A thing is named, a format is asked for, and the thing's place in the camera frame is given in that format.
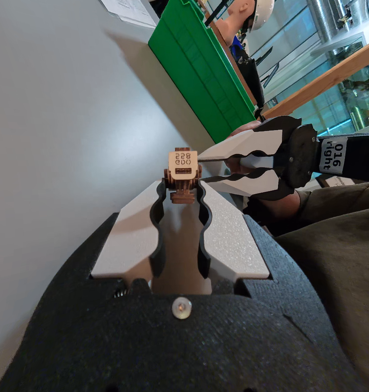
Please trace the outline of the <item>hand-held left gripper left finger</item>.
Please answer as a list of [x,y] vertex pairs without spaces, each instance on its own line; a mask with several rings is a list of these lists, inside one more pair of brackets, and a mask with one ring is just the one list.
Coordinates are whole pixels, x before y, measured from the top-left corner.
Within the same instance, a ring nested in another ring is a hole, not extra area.
[[161,179],[120,210],[91,271],[93,278],[121,278],[130,287],[137,278],[149,282],[161,275],[166,254],[159,223],[165,198]]

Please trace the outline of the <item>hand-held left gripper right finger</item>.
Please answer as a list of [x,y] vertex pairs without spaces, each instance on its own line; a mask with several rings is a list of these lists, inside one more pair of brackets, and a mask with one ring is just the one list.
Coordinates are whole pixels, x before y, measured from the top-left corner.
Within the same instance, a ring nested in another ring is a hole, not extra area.
[[203,224],[198,269],[214,284],[227,279],[266,279],[269,269],[241,211],[206,182],[199,181],[197,200]]

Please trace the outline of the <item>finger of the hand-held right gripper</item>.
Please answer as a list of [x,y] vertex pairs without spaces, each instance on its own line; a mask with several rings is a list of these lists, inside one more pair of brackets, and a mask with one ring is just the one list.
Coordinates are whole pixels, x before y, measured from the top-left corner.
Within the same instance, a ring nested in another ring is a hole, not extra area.
[[202,179],[217,192],[252,196],[278,189],[279,178],[273,169],[255,169],[248,174],[231,174]]
[[198,154],[198,161],[224,161],[234,156],[246,157],[255,151],[261,151],[267,156],[274,155],[282,143],[282,134],[281,129],[259,132],[246,130]]

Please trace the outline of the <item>layered wooden puzzle model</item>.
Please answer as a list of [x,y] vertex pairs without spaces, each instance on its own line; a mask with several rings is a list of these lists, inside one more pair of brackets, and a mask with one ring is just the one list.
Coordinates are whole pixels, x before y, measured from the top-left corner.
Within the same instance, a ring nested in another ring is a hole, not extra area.
[[166,189],[171,191],[173,204],[193,204],[193,189],[198,186],[202,167],[198,163],[197,151],[189,147],[175,148],[168,154],[168,168],[164,170]]

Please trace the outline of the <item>grey desk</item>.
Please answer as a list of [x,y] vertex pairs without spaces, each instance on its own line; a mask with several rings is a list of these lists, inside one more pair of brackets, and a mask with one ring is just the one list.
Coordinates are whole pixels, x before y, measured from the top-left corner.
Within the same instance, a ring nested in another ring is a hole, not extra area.
[[100,1],[0,1],[0,379],[47,286],[168,152],[214,144]]

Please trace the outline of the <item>person's right hand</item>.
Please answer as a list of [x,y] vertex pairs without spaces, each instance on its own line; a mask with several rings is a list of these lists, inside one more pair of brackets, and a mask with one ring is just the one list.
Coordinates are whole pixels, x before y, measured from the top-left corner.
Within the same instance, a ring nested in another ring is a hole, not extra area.
[[[241,132],[247,131],[247,130],[254,130],[256,127],[260,126],[261,122],[258,120],[251,121],[247,124],[244,124],[234,130],[226,139],[229,139]],[[227,168],[230,170],[231,174],[248,174],[251,173],[252,171],[255,170],[253,167],[247,167],[241,165],[241,158],[229,158],[224,161],[226,164]]]

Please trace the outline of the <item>black bag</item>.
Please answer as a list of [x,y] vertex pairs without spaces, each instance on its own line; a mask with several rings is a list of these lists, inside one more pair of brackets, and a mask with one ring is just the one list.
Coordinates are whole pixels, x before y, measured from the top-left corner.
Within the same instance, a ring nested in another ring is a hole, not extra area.
[[260,122],[264,122],[265,117],[261,114],[261,112],[265,105],[265,98],[256,67],[256,61],[248,57],[246,54],[243,54],[237,61],[237,66],[256,100],[257,109],[254,112],[254,117],[255,119],[259,119]]

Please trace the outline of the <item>long wooden-edged table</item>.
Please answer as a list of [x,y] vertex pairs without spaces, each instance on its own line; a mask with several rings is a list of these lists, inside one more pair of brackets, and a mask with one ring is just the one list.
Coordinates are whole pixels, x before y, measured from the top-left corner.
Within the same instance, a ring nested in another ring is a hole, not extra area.
[[226,54],[226,57],[228,58],[229,62],[231,63],[231,66],[233,67],[233,69],[234,69],[236,75],[238,76],[241,84],[243,85],[244,89],[246,90],[250,100],[252,101],[254,106],[257,106],[256,99],[254,98],[250,88],[248,87],[248,85],[247,85],[243,75],[241,74],[241,72],[240,72],[240,70],[239,70],[239,68],[238,68],[238,66],[237,66],[237,64],[235,62],[235,59],[233,58],[233,56],[231,54],[231,51],[230,51],[229,47],[227,46],[227,44],[223,40],[223,37],[221,36],[221,33],[219,32],[218,28],[216,27],[214,21],[212,21],[210,23],[209,27],[211,27],[211,29],[214,32],[216,38],[218,39],[218,41],[219,41],[223,51]]

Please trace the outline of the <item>wooden beam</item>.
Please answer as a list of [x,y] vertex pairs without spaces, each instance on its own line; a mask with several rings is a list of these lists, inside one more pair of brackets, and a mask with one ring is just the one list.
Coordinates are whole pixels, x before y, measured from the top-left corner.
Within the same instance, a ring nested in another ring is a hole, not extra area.
[[296,109],[369,65],[369,44],[263,113],[266,119],[290,115]]

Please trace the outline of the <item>green plastic bin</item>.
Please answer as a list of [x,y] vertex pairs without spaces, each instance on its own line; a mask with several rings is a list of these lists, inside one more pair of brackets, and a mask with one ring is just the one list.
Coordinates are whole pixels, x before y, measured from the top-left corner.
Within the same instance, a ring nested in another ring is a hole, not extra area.
[[255,120],[254,105],[195,1],[170,0],[148,45],[217,144]]

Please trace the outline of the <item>person's olive clothing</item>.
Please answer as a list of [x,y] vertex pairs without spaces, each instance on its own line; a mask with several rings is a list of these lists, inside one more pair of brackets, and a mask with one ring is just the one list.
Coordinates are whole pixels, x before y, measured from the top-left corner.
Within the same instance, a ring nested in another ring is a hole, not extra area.
[[275,239],[314,286],[369,390],[369,183],[299,196],[296,230]]

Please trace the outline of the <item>mannequin head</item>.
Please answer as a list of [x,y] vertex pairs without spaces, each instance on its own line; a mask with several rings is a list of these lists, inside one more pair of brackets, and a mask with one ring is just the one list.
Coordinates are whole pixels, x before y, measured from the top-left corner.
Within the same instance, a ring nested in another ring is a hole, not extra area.
[[228,8],[228,17],[223,20],[220,29],[221,35],[227,44],[231,46],[236,33],[241,29],[245,20],[253,15],[256,8],[254,0],[235,0]]

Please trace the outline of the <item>white hard hat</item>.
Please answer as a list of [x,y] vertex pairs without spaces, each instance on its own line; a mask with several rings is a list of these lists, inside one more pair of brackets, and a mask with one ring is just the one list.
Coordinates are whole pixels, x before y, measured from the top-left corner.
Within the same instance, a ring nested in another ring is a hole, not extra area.
[[256,0],[254,18],[250,31],[259,30],[270,18],[274,9],[274,0]]

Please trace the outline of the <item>silver ventilation ducts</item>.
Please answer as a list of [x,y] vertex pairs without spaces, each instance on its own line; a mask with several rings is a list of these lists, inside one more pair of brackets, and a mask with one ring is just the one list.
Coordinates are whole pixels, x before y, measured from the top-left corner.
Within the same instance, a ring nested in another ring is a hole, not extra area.
[[342,0],[307,0],[306,3],[321,43],[329,42],[352,28],[344,19],[347,10]]

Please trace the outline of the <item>clear sleeved paper sheet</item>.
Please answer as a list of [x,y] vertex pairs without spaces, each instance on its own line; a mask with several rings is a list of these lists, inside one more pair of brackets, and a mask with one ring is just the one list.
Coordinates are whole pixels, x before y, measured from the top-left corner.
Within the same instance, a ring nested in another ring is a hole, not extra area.
[[140,0],[102,0],[108,12],[122,21],[155,29],[156,23]]

